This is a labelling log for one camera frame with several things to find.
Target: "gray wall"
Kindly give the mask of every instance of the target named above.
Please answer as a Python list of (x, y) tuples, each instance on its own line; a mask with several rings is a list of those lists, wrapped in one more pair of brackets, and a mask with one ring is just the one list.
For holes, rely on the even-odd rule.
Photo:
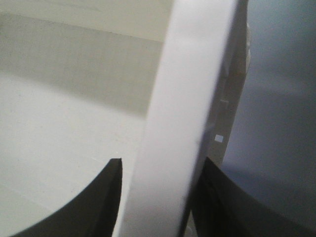
[(251, 65), (222, 169), (316, 230), (316, 1), (250, 0)]

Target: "small rectangular hole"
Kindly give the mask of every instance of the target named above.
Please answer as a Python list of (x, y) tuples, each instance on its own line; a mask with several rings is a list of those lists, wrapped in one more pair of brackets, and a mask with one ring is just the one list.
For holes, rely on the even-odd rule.
[(215, 136), (215, 141), (216, 141), (216, 142), (222, 143), (223, 140), (224, 140), (224, 137), (223, 137), (222, 135), (216, 134), (216, 136)]

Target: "white plastic frame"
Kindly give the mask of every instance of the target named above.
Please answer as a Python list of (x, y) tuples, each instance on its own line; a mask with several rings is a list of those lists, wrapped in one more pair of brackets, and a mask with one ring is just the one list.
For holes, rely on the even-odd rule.
[(182, 234), (208, 149), (219, 163), (228, 142), (247, 68), (246, 7), (175, 1), (120, 237)]

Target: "light gray surface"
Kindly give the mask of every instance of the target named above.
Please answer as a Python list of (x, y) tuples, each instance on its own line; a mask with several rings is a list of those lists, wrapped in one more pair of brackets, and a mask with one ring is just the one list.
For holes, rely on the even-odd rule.
[(316, 1), (251, 0), (251, 65), (222, 169), (316, 230)]

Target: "black plastic piece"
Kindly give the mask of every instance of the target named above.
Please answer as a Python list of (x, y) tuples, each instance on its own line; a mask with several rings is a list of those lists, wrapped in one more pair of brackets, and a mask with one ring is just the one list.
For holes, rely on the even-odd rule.
[(208, 158), (192, 213), (198, 237), (316, 237), (245, 193)]
[(111, 159), (72, 201), (12, 237), (111, 237), (121, 195), (121, 159)]

